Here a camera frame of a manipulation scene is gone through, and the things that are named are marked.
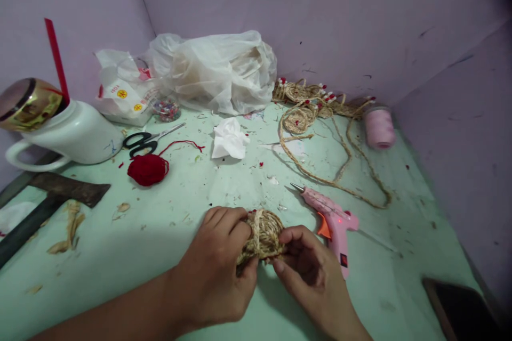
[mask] hammer head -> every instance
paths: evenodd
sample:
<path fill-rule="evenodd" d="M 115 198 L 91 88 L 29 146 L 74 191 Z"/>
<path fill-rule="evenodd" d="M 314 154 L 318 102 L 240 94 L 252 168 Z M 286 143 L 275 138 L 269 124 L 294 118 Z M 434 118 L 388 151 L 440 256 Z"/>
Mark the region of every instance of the hammer head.
<path fill-rule="evenodd" d="M 110 184 L 91 184 L 50 172 L 39 173 L 28 185 L 43 189 L 51 196 L 77 200 L 89 208 L 94 208 L 110 188 Z"/>

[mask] white cloth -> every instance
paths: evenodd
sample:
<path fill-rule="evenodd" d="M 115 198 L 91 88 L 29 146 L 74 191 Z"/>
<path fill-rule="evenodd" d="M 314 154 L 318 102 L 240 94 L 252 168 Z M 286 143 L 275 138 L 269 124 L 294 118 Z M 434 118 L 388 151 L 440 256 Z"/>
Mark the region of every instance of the white cloth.
<path fill-rule="evenodd" d="M 36 208 L 33 202 L 19 202 L 0 209 L 0 241 Z"/>
<path fill-rule="evenodd" d="M 240 123 L 235 117 L 222 120 L 213 129 L 213 132 L 215 141 L 213 142 L 212 158 L 231 156 L 243 159 L 245 157 L 245 146 L 251 140 L 240 130 Z"/>

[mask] gold jar lid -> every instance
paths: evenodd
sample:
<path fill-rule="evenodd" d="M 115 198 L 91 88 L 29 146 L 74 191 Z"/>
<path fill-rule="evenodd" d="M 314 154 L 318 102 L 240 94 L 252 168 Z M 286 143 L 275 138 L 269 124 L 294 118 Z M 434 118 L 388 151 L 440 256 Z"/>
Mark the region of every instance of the gold jar lid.
<path fill-rule="evenodd" d="M 0 95 L 0 128 L 32 132 L 60 112 L 62 92 L 36 78 L 18 80 Z"/>

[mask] glue gun nozzle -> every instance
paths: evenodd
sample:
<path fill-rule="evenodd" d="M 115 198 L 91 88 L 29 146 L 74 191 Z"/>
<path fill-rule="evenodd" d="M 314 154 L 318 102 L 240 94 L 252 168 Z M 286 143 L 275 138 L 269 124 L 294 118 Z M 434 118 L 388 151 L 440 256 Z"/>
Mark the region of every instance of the glue gun nozzle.
<path fill-rule="evenodd" d="M 303 188 L 303 187 L 298 186 L 298 185 L 296 185 L 296 184 L 294 184 L 294 183 L 290 183 L 290 184 L 291 184 L 292 186 L 294 186 L 295 188 L 297 188 L 301 193 L 304 193 L 304 188 Z"/>

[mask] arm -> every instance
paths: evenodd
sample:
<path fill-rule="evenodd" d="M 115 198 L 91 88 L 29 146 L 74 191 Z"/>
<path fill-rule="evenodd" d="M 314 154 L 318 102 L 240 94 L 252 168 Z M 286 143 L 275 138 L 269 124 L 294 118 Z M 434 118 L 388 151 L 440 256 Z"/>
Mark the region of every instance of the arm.
<path fill-rule="evenodd" d="M 283 261 L 273 262 L 274 270 L 313 322 L 339 341 L 371 341 L 352 306 L 334 253 L 302 225 L 286 228 L 279 241 L 287 245 L 287 253 Z"/>
<path fill-rule="evenodd" d="M 258 260 L 240 277 L 236 259 L 251 228 L 242 208 L 210 209 L 180 263 L 155 279 L 35 336 L 46 340 L 158 340 L 242 318 Z"/>

